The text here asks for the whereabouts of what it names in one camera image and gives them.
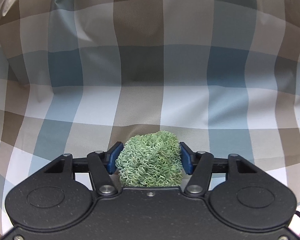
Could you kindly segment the checkered plaid cloth cover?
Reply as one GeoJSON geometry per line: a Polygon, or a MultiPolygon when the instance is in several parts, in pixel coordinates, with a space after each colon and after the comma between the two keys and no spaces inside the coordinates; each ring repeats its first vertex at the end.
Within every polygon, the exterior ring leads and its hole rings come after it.
{"type": "Polygon", "coordinates": [[[300,0],[0,0],[0,237],[49,161],[160,130],[300,205],[300,0]]]}

